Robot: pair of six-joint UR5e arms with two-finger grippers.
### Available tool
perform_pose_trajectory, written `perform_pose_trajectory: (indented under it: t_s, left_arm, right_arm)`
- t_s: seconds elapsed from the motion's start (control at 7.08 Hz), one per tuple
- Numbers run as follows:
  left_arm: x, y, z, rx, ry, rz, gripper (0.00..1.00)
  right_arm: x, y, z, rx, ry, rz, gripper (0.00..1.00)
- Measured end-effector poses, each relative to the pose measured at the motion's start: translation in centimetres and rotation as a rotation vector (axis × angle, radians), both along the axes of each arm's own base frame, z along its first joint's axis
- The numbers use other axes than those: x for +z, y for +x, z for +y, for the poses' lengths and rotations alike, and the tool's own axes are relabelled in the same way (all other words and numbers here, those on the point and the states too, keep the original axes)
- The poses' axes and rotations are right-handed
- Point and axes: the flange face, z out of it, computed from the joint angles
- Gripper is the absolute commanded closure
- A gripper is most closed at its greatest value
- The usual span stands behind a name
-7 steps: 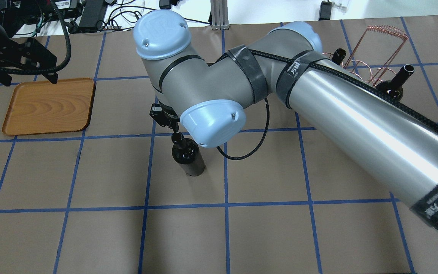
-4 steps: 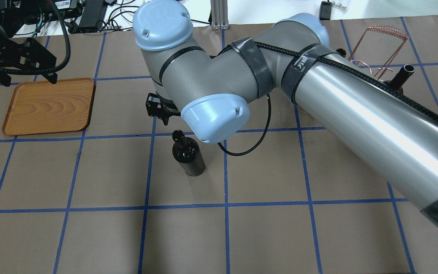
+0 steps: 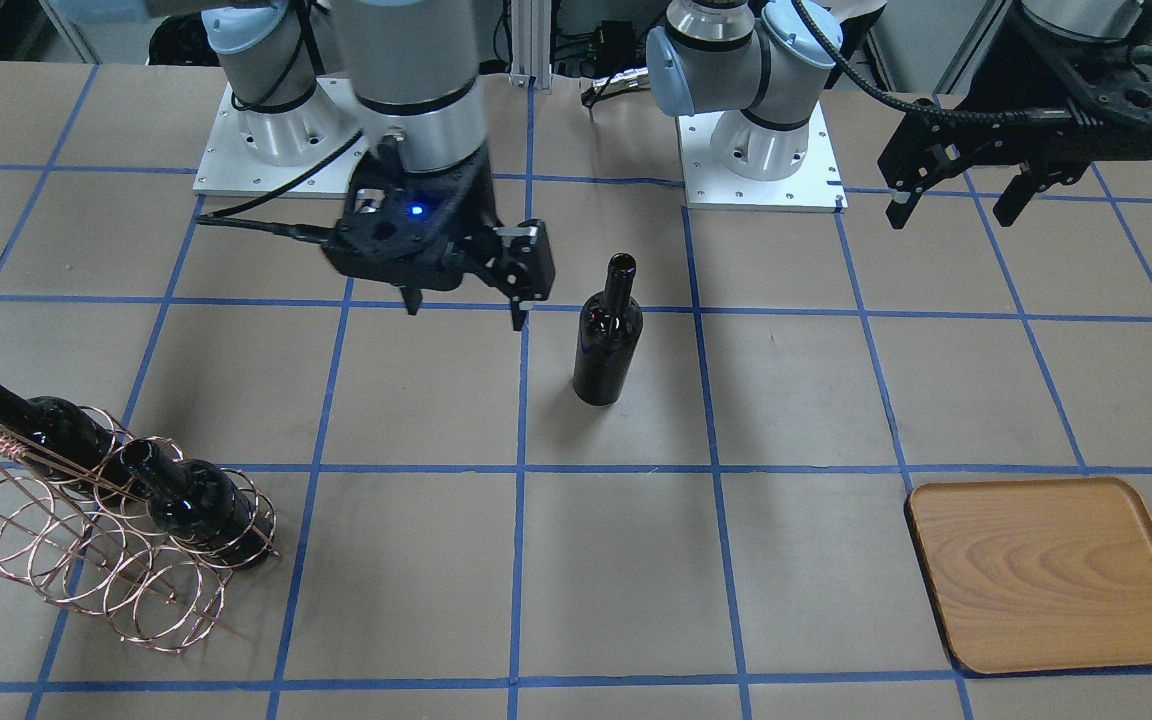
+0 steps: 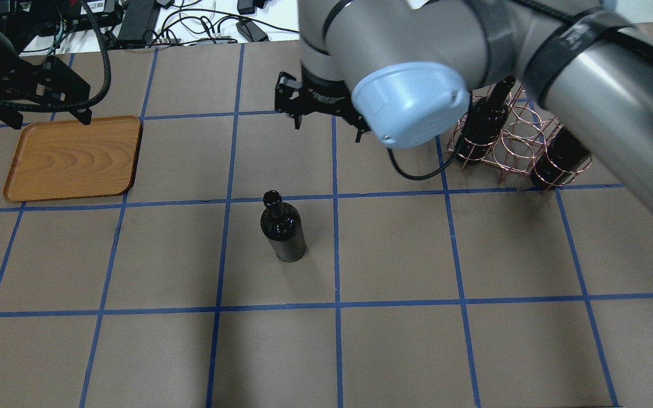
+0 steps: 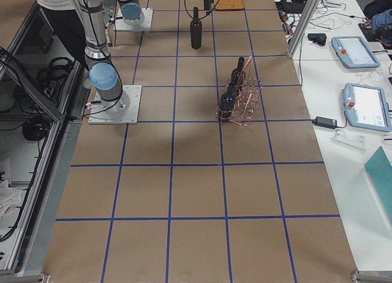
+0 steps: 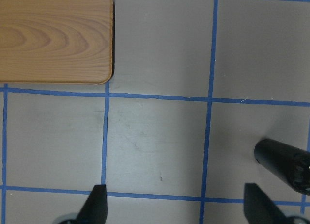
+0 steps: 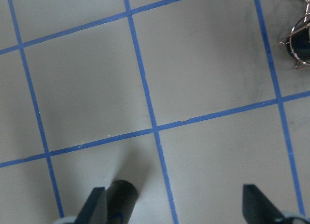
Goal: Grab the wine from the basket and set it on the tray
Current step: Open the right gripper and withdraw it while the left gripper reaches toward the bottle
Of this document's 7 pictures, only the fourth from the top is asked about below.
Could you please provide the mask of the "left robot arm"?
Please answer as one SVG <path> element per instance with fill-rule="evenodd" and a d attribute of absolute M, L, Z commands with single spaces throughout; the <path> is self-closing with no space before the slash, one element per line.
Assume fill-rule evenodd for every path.
<path fill-rule="evenodd" d="M 91 86 L 55 55 L 39 63 L 20 57 L 0 32 L 0 122 L 22 127 L 24 113 L 70 113 L 81 123 L 91 121 Z"/>

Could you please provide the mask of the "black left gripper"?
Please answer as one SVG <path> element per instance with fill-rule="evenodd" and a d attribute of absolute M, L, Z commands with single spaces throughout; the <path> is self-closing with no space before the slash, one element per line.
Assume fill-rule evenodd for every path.
<path fill-rule="evenodd" d="M 18 59 L 14 65 L 0 68 L 0 122 L 7 126 L 23 124 L 23 110 L 4 103 L 33 103 L 44 113 L 54 113 L 64 104 L 85 103 L 90 91 L 89 83 L 54 55 L 38 65 Z"/>

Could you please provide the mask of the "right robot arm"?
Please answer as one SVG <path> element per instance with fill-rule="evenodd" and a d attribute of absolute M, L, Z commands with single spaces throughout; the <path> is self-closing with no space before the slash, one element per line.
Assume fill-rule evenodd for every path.
<path fill-rule="evenodd" d="M 298 2 L 301 80 L 274 108 L 424 144 L 515 77 L 653 212 L 653 41 L 600 1 Z"/>

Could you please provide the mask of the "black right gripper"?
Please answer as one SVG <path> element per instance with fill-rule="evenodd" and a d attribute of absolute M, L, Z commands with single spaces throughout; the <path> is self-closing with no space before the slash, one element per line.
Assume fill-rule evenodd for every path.
<path fill-rule="evenodd" d="M 311 113 L 331 114 L 356 128 L 355 142 L 371 131 L 362 114 L 358 113 L 344 81 L 326 80 L 303 71 L 301 80 L 280 72 L 274 89 L 274 110 L 285 113 L 300 130 L 303 116 Z"/>

